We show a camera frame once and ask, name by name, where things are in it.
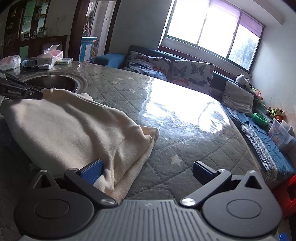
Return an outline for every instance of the green bowl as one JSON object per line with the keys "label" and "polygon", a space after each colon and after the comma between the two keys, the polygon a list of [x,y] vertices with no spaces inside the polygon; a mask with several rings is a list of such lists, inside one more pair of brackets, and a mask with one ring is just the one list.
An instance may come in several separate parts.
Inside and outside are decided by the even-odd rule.
{"label": "green bowl", "polygon": [[264,126],[267,126],[268,125],[267,120],[265,120],[261,115],[259,115],[257,113],[254,113],[253,114],[253,120],[259,126],[263,126],[264,127]]}

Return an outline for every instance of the window frame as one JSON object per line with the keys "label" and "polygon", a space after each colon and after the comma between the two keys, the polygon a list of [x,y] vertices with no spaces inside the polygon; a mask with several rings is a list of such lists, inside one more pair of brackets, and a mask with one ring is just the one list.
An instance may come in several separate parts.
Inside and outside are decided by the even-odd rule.
{"label": "window frame", "polygon": [[253,59],[252,59],[251,65],[250,65],[250,69],[247,70],[247,69],[245,69],[244,67],[240,66],[239,64],[237,64],[237,63],[233,62],[232,60],[228,59],[228,58],[229,58],[229,55],[230,55],[230,52],[231,52],[231,49],[232,49],[232,47],[233,47],[233,43],[234,43],[234,40],[235,40],[236,34],[237,34],[237,30],[238,30],[238,27],[239,27],[239,21],[238,21],[238,23],[237,23],[237,27],[236,27],[236,29],[235,29],[235,31],[234,31],[234,33],[233,33],[233,39],[232,39],[231,45],[230,45],[230,47],[229,47],[229,50],[228,50],[228,53],[227,53],[226,58],[223,57],[223,56],[221,56],[221,55],[218,55],[218,54],[216,54],[216,53],[214,53],[214,52],[212,52],[212,51],[210,51],[210,50],[208,50],[208,49],[205,49],[205,48],[203,48],[203,47],[198,46],[198,43],[199,43],[199,41],[200,41],[200,37],[201,37],[202,31],[203,31],[203,28],[204,28],[204,26],[205,26],[205,22],[206,22],[206,20],[207,20],[207,14],[206,14],[206,16],[205,16],[205,19],[204,19],[204,22],[203,22],[203,25],[202,25],[202,29],[201,29],[201,31],[200,31],[200,35],[199,35],[199,38],[198,38],[197,44],[193,44],[193,43],[190,43],[190,42],[185,41],[185,40],[183,40],[183,39],[179,39],[179,38],[176,38],[176,37],[173,37],[173,36],[168,35],[168,30],[169,30],[169,27],[170,27],[170,24],[171,24],[171,21],[172,21],[172,18],[173,18],[173,14],[174,14],[174,11],[175,11],[175,7],[176,7],[176,4],[177,4],[177,1],[178,1],[178,0],[175,0],[175,2],[174,2],[174,5],[173,5],[173,7],[172,7],[172,11],[171,11],[171,14],[170,14],[170,17],[169,17],[169,20],[168,20],[168,24],[167,24],[167,26],[166,26],[166,28],[165,28],[165,34],[164,34],[164,36],[165,36],[166,38],[174,39],[174,40],[177,40],[177,41],[180,41],[180,42],[183,42],[183,43],[189,44],[189,45],[191,45],[191,46],[193,46],[193,47],[196,47],[196,48],[202,49],[202,50],[204,50],[204,51],[206,51],[206,52],[208,52],[208,53],[211,53],[211,54],[213,54],[213,55],[215,55],[215,56],[217,56],[217,57],[219,57],[219,58],[221,58],[221,59],[223,59],[223,60],[225,60],[225,61],[227,61],[227,62],[233,64],[234,66],[240,68],[241,70],[243,70],[244,72],[246,72],[246,73],[248,73],[248,74],[251,73],[252,68],[253,68],[253,66],[254,66],[254,63],[255,63],[255,60],[256,60],[256,57],[257,57],[258,52],[259,52],[259,48],[260,48],[261,41],[262,41],[262,36],[263,36],[264,28],[265,28],[265,26],[264,26],[263,24],[261,24],[258,20],[256,20],[255,18],[253,18],[252,16],[250,16],[250,15],[247,14],[246,12],[242,11],[242,10],[239,9],[238,7],[236,7],[236,6],[232,5],[231,3],[227,2],[227,4],[229,4],[229,5],[233,6],[233,7],[235,7],[236,9],[238,9],[238,10],[240,11],[239,21],[240,21],[240,19],[241,19],[241,17],[242,17],[242,14],[244,13],[244,14],[248,15],[249,17],[251,17],[252,19],[254,19],[256,22],[258,22],[258,23],[262,26],[262,32],[261,32],[261,35],[260,35],[260,37],[259,37],[258,45],[257,45],[256,51],[255,51],[255,54],[254,54],[254,57],[253,57]]}

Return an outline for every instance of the window sill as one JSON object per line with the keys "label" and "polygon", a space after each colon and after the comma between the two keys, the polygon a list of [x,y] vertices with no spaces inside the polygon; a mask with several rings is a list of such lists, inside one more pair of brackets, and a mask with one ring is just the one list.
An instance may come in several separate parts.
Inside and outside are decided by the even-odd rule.
{"label": "window sill", "polygon": [[225,59],[222,59],[212,53],[209,53],[203,49],[194,47],[190,44],[175,40],[175,39],[171,39],[168,37],[163,37],[163,40],[161,41],[161,46],[167,47],[167,48],[171,48],[171,49],[175,49],[177,51],[192,55],[196,58],[202,59],[208,63],[212,63],[215,66],[233,74],[233,75],[239,75],[239,74],[243,74],[245,76],[245,78],[251,78],[252,75],[248,74],[247,72],[243,71],[242,69],[240,69],[239,67],[231,64],[230,62],[226,61]]}

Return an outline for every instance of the sofa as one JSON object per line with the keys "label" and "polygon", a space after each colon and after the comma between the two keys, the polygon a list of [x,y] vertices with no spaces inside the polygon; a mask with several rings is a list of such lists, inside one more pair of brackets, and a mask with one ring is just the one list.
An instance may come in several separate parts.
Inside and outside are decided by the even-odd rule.
{"label": "sofa", "polygon": [[[129,47],[128,53],[130,51],[135,51],[147,56],[169,59],[171,61],[171,64],[169,66],[166,77],[167,81],[171,83],[173,83],[172,62],[174,60],[186,60],[163,51],[147,49],[134,45],[131,45]],[[126,59],[127,55],[121,53],[111,53],[95,57],[90,61],[90,63],[122,69],[125,66]],[[277,184],[279,184],[281,181],[295,175],[296,169],[292,164],[292,161],[287,155],[279,151],[275,143],[268,136],[268,130],[271,126],[271,119],[270,117],[265,115],[266,107],[253,92],[245,89],[234,80],[214,71],[210,95],[222,103],[222,96],[225,92],[226,83],[228,81],[251,93],[254,96],[252,112],[256,112],[262,115],[269,122],[269,125],[267,127],[260,127],[256,123],[254,123],[253,119],[250,118],[250,116],[248,117],[245,114],[238,112],[237,110],[231,109],[227,106],[223,106],[225,113],[237,126],[246,143],[248,144],[250,150],[256,157],[261,168],[262,175],[264,176],[264,180],[267,183],[276,182]]]}

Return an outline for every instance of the butterfly print cushion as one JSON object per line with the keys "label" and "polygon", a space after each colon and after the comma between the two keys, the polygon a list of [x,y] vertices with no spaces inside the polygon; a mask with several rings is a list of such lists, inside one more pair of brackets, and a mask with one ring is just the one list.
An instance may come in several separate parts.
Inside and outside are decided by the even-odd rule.
{"label": "butterfly print cushion", "polygon": [[151,57],[130,51],[123,69],[167,81],[169,67],[170,60],[166,58]]}
{"label": "butterfly print cushion", "polygon": [[211,94],[214,65],[202,62],[175,60],[173,63],[173,83],[186,88]]}

